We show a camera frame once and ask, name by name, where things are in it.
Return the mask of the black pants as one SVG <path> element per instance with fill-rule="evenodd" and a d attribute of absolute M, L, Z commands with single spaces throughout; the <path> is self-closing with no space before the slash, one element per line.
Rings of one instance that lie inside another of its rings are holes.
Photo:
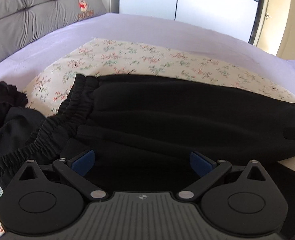
<path fill-rule="evenodd" d="M 194 151 L 236 165 L 295 157 L 295 104 L 242 89 L 160 76 L 78 74 L 31 139 L 0 157 L 6 187 L 27 159 L 95 153 L 88 180 L 112 191 L 171 191 L 196 179 Z"/>

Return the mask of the black garment pile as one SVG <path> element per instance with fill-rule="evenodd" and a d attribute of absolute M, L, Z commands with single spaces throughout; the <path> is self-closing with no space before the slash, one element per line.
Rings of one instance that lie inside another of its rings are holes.
<path fill-rule="evenodd" d="M 45 116 L 27 108 L 26 94 L 0 82 L 0 157 L 21 148 Z"/>

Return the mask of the floral cream blanket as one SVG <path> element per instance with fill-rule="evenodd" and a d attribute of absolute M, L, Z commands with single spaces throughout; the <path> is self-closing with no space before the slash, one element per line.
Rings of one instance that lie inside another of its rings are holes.
<path fill-rule="evenodd" d="M 45 119 L 56 115 L 78 74 L 160 76 L 295 104 L 295 94 L 284 85 L 226 61 L 95 39 L 36 77 L 23 92 L 26 107 Z M 0 185 L 4 239 L 295 239 L 295 157 L 230 162 L 231 170 L 195 200 L 177 197 L 200 178 L 192 168 L 196 179 L 179 190 L 106 191 L 105 200 L 89 200 L 52 163 L 27 159 L 6 187 Z"/>

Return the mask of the cream room door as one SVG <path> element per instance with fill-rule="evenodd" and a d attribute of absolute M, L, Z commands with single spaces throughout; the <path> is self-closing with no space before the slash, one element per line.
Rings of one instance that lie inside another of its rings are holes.
<path fill-rule="evenodd" d="M 258 30 L 254 45 L 263 51 L 276 55 L 287 24 L 291 0 L 263 0 Z M 265 13 L 271 18 L 265 19 Z"/>

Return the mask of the white sliding wardrobe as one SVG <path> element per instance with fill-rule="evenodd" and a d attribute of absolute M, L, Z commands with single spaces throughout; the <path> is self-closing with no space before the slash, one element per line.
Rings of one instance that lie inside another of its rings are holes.
<path fill-rule="evenodd" d="M 252 44 L 260 0 L 119 0 L 121 14 L 192 24 Z"/>

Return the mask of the lavender bed sheet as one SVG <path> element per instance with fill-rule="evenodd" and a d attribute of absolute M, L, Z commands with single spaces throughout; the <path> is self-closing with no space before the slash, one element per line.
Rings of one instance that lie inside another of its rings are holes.
<path fill-rule="evenodd" d="M 247 68 L 279 85 L 295 85 L 295 60 L 283 60 L 237 38 L 161 18 L 108 13 L 44 36 L 0 63 L 0 81 L 27 85 L 51 63 L 94 38 L 146 43 L 207 55 Z"/>

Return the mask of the grey Pooh cushion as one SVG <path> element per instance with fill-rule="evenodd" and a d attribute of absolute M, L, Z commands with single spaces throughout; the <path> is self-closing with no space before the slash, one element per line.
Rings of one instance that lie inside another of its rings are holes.
<path fill-rule="evenodd" d="M 106 12 L 102 0 L 0 0 L 0 62 L 53 31 Z"/>

